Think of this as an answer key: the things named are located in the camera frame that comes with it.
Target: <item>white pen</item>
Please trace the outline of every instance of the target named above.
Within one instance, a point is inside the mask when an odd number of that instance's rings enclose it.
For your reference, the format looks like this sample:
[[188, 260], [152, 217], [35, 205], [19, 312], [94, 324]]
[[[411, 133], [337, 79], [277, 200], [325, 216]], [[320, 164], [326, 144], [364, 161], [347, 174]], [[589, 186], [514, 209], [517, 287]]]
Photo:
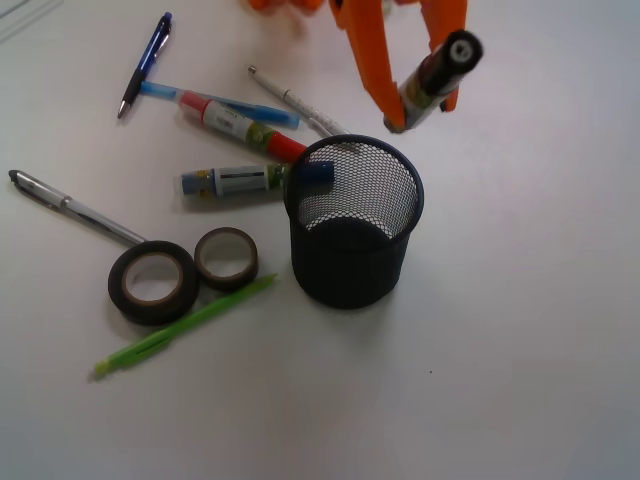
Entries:
[[249, 73], [251, 74], [251, 77], [253, 77], [253, 79], [262, 86], [262, 88], [271, 92], [291, 108], [297, 110], [306, 117], [309, 124], [323, 137], [347, 135], [350, 133], [344, 127], [340, 126], [335, 120], [320, 112], [317, 108], [304, 103], [301, 98], [291, 93], [290, 89], [285, 90], [278, 87], [262, 73], [259, 73], [258, 69], [253, 65], [249, 65]]

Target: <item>silver pen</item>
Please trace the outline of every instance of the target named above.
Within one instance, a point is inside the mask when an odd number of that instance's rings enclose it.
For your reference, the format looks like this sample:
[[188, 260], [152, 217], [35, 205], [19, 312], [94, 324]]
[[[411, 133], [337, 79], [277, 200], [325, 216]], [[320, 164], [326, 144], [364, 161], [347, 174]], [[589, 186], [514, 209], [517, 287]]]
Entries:
[[74, 200], [69, 195], [50, 187], [46, 183], [42, 183], [31, 175], [27, 175], [20, 170], [9, 170], [9, 177], [13, 184], [25, 195], [28, 195], [36, 202], [41, 203], [52, 210], [61, 213], [72, 213], [99, 229], [117, 235], [123, 240], [133, 243], [134, 245], [146, 241], [146, 239], [137, 233], [124, 228], [113, 220], [109, 220], [107, 217], [100, 215], [98, 212], [91, 210], [89, 207], [86, 207], [77, 200]]
[[248, 70], [251, 77], [262, 88], [283, 100], [294, 110], [300, 112], [300, 114], [302, 114], [302, 116], [307, 119], [309, 125], [311, 125], [311, 127], [316, 130], [321, 136], [331, 137], [333, 135], [348, 135], [350, 133], [346, 128], [340, 126], [338, 122], [333, 120], [331, 117], [328, 117], [317, 108], [304, 103], [302, 99], [294, 95], [290, 89], [285, 90], [278, 87], [270, 79], [265, 77], [261, 72], [258, 72], [258, 69], [253, 65], [249, 65]]

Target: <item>pencil holder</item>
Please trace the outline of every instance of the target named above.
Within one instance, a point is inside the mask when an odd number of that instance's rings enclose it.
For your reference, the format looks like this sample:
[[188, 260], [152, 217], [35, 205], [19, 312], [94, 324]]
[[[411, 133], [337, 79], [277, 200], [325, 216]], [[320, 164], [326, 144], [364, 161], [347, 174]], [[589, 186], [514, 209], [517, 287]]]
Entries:
[[[301, 181], [305, 166], [332, 162], [334, 181]], [[335, 308], [370, 305], [395, 287], [424, 204], [414, 166], [361, 135], [311, 145], [285, 184], [293, 271], [305, 292]]]

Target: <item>mechanical pencil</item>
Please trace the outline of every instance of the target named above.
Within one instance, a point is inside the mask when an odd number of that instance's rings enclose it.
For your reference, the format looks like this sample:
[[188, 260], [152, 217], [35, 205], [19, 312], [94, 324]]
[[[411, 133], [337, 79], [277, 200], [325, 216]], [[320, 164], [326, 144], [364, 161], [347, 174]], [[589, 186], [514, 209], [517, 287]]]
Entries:
[[100, 379], [120, 368], [132, 367], [137, 363], [140, 363], [142, 360], [155, 355], [160, 350], [168, 347], [171, 340], [179, 335], [192, 330], [198, 325], [209, 320], [214, 315], [228, 310], [229, 308], [269, 287], [273, 284], [276, 275], [277, 274], [274, 273], [272, 275], [259, 278], [234, 293], [214, 300], [203, 309], [178, 320], [167, 328], [152, 333], [139, 342], [129, 345], [113, 355], [110, 355], [106, 360], [96, 363], [93, 369], [94, 378]]

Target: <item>label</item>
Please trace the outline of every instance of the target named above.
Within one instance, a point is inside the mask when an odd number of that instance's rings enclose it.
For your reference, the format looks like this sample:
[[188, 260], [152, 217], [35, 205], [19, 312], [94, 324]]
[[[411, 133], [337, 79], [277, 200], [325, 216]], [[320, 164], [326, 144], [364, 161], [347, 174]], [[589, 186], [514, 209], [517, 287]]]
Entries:
[[250, 118], [244, 117], [215, 101], [209, 102], [207, 105], [202, 121], [205, 125], [228, 133], [243, 142], [247, 141], [247, 132], [253, 123]]
[[269, 190], [266, 167], [217, 168], [215, 175], [218, 197]]

